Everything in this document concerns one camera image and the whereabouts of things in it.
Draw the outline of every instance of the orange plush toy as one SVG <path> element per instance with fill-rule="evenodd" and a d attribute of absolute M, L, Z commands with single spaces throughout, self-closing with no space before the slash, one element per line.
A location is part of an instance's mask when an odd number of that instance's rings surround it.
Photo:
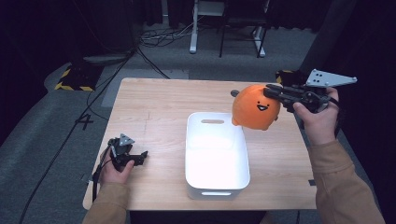
<path fill-rule="evenodd" d="M 233 101 L 233 125 L 267 130 L 277 120 L 280 102 L 264 96 L 264 86 L 252 85 L 240 91 Z"/>

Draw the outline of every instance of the white plastic bin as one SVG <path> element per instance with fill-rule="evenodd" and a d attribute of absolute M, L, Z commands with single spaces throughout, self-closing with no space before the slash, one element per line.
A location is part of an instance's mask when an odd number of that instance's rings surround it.
<path fill-rule="evenodd" d="M 189 116 L 186 179 L 192 199 L 231 200 L 250 181 L 245 136 L 242 127 L 231 120 L 230 113 Z"/>

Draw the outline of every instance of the gray carpet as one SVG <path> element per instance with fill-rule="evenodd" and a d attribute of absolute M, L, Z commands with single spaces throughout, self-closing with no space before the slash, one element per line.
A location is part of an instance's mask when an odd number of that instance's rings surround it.
<path fill-rule="evenodd" d="M 250 30 L 238 32 L 238 36 L 246 36 Z M 275 71 L 299 68 L 314 38 L 310 31 L 271 30 L 264 44 L 266 56 L 260 59 L 256 58 L 252 42 L 234 40 L 226 40 L 223 57 L 219 58 L 220 38 L 215 29 L 199 33 L 196 54 L 189 53 L 189 35 L 166 47 L 141 49 L 170 77 L 172 71 L 177 71 L 175 74 L 180 75 L 179 78 L 273 82 Z M 87 99 L 90 102 L 104 86 L 91 94 L 87 91 L 55 91 L 67 65 L 48 75 L 44 85 L 49 93 L 26 114 L 0 148 L 0 223 L 18 222 L 36 183 L 86 108 Z M 117 65 L 106 67 L 98 83 L 112 76 L 116 68 Z M 141 77 L 161 78 L 136 54 L 92 105 L 92 111 L 108 118 L 120 78 L 134 76 L 138 71 Z M 88 113 L 92 114 L 93 123 L 85 131 L 84 125 L 78 124 L 70 134 L 31 201 L 24 223 L 80 223 L 83 219 L 86 211 L 82 200 L 86 184 L 80 179 L 92 171 L 107 124 L 106 119 L 91 111 Z M 340 141 L 355 160 L 358 173 L 369 182 L 342 134 Z M 295 223 L 297 215 L 296 211 L 272 211 L 270 214 L 276 222 L 285 224 Z M 302 211 L 300 223 L 319 223 L 317 211 Z"/>

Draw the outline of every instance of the human hand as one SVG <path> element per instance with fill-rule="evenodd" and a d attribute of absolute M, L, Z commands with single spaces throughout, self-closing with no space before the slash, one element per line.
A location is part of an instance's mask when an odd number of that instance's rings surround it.
<path fill-rule="evenodd" d="M 328 88 L 327 93 L 338 101 L 338 92 L 335 88 Z M 313 114 L 300 103 L 293 104 L 298 117 L 304 121 L 304 128 L 311 145 L 322 145 L 335 140 L 335 125 L 337 122 L 338 106 L 329 102 L 323 111 Z"/>
<path fill-rule="evenodd" d="M 128 176 L 131 173 L 132 169 L 134 168 L 134 161 L 128 161 L 128 163 L 121 168 L 121 171 L 117 171 L 114 167 L 113 163 L 111 162 L 110 158 L 111 149 L 107 151 L 105 155 L 105 165 L 102 168 L 102 172 L 100 174 L 100 183 L 120 183 L 125 184 L 128 180 Z"/>

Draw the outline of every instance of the beige sleeve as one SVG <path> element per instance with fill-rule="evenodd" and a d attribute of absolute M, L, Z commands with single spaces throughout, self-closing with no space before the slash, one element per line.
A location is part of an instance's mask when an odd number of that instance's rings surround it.
<path fill-rule="evenodd" d="M 129 189 L 126 185 L 108 183 L 99 191 L 83 224 L 120 223 L 125 224 Z"/>
<path fill-rule="evenodd" d="M 322 223 L 385 223 L 368 185 L 338 141 L 308 149 Z"/>

